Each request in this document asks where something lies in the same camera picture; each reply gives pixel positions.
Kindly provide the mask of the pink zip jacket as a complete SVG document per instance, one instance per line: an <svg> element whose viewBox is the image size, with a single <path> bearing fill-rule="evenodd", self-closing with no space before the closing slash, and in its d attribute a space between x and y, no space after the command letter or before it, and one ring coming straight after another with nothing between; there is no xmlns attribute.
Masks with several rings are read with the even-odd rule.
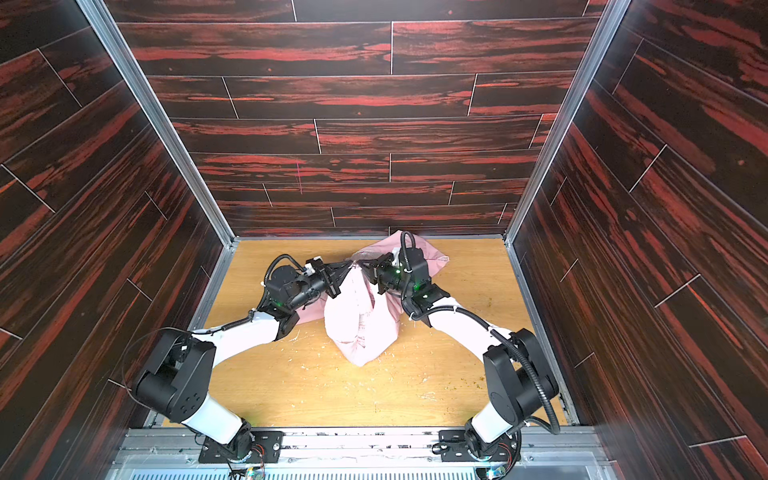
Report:
<svg viewBox="0 0 768 480"><path fill-rule="evenodd" d="M407 296L405 291L379 294L377 286L368 281L358 260L386 254L395 256L396 265L402 264L407 254L422 254L429 267L429 283L449 262L447 255L425 239L398 231L351 257L353 265L338 297L324 294L318 302L299 311L300 323L322 318L329 338L344 357L358 367L376 359L397 340L399 319L405 310L402 300L416 294Z"/></svg>

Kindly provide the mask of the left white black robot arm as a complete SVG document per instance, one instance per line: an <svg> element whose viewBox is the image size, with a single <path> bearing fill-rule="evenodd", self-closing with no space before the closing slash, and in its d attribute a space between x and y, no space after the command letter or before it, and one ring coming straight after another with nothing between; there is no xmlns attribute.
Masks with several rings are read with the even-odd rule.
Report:
<svg viewBox="0 0 768 480"><path fill-rule="evenodd" d="M209 394L213 369L256 346L286 337L299 311L326 294L341 293L350 260L326 263L315 257L301 264L288 254L266 270L258 306L246 317L208 330L169 330L162 334L132 384L135 400L170 421L187 426L242 460L252 451L250 424Z"/></svg>

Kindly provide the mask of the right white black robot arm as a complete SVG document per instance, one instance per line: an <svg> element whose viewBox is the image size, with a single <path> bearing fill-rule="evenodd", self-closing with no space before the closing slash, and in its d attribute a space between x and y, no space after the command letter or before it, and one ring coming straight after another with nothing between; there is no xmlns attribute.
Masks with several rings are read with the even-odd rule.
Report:
<svg viewBox="0 0 768 480"><path fill-rule="evenodd" d="M381 293L400 299L411 320L450 336L483 363L489 403L465 425L465 442L473 456L490 455L503 436L517 440L528 423L560 433L551 403L559 386L531 331L504 330L464 308L432 282L424 261L406 256L396 261L393 254L385 254L362 260L360 266Z"/></svg>

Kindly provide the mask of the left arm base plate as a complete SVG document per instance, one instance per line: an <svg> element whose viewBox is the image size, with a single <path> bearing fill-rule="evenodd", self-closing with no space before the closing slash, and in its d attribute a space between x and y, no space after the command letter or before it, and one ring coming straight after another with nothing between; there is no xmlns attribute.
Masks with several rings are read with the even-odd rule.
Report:
<svg viewBox="0 0 768 480"><path fill-rule="evenodd" d="M219 444L206 437L198 462L225 463L277 463L281 454L284 432L252 429L249 434L239 433L229 444Z"/></svg>

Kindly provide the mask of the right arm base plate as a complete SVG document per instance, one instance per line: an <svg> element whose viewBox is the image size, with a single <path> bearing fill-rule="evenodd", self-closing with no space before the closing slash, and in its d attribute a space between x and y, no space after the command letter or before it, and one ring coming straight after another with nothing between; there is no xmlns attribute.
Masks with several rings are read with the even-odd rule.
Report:
<svg viewBox="0 0 768 480"><path fill-rule="evenodd" d="M522 435L503 433L492 442L485 442L478 434L465 429L448 429L438 432L438 441L431 452L443 462L512 462L520 457Z"/></svg>

